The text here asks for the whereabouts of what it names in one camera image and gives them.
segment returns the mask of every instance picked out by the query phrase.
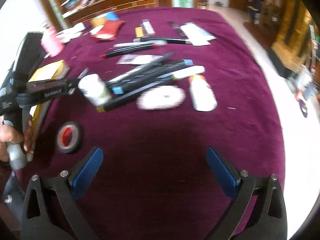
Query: glue bottle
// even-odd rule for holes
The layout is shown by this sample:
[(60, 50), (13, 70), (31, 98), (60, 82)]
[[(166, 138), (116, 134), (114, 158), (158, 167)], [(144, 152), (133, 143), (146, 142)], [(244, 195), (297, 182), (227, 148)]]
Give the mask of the glue bottle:
[(111, 94), (98, 74), (84, 76), (79, 81), (78, 88), (95, 106), (103, 106), (111, 99)]
[(189, 78), (190, 95), (193, 108), (197, 111), (208, 112), (217, 107), (217, 100), (211, 90), (211, 86), (206, 82), (204, 76), (194, 75)]

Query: table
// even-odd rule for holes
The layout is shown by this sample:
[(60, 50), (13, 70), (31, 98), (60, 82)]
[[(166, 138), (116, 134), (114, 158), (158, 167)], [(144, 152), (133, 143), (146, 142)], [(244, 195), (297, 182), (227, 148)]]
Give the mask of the table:
[[(139, 110), (132, 102), (98, 113), (78, 91), (52, 102), (40, 129), (34, 160), (23, 170), (27, 186), (34, 174), (56, 176), (71, 168), (93, 146), (103, 149), (104, 162), (84, 198), (77, 201), (101, 239), (203, 239), (229, 204), (205, 161), (214, 147), (239, 169), (255, 176), (278, 175), (284, 185), (281, 126), (262, 70), (243, 41), (217, 13), (195, 8), (153, 8), (119, 13), (126, 24), (116, 41), (97, 42), (84, 35), (43, 64), (66, 60), (68, 77), (86, 67), (103, 80), (131, 69), (116, 65), (118, 57), (98, 60), (114, 43), (134, 38), (134, 28), (149, 19), (157, 36), (177, 36), (167, 21), (195, 22), (217, 37), (210, 46), (168, 44), (148, 53), (173, 51), (172, 59), (192, 59), (218, 101), (212, 112), (192, 107), (188, 81), (177, 109)], [(83, 129), (82, 145), (73, 155), (55, 148), (58, 128), (68, 121)], [(249, 214), (245, 214), (239, 230)]]

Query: hand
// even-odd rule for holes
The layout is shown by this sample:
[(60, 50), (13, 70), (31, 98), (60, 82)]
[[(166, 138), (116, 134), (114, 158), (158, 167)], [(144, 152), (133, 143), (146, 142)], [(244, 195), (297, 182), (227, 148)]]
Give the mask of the hand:
[(14, 144), (24, 142), (23, 147), (26, 152), (33, 153), (32, 145), (32, 119), (28, 121), (28, 127), (23, 135), (18, 133), (15, 128), (10, 125), (3, 124), (3, 116), (0, 116), (0, 161), (9, 161), (7, 153), (7, 142)]

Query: red bag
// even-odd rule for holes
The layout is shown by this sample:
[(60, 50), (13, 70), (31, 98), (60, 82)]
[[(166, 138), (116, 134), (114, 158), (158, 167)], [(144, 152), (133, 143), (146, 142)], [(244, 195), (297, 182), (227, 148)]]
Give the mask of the red bag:
[(125, 21), (114, 20), (106, 21), (100, 31), (91, 37), (97, 41), (113, 41), (116, 39), (116, 35), (119, 28), (125, 23)]

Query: tiled floor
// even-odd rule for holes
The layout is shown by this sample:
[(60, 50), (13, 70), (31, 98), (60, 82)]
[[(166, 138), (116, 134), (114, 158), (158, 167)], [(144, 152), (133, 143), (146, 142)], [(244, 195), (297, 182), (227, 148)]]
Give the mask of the tiled floor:
[(210, 5), (209, 10), (221, 14), (243, 39), (260, 65), (273, 95), (284, 138), (284, 200), (290, 239), (310, 213), (320, 191), (318, 104), (315, 97), (311, 98), (307, 102), (308, 118), (302, 116), (285, 79), (277, 74), (267, 52), (243, 26), (248, 19), (245, 12), (214, 5)]

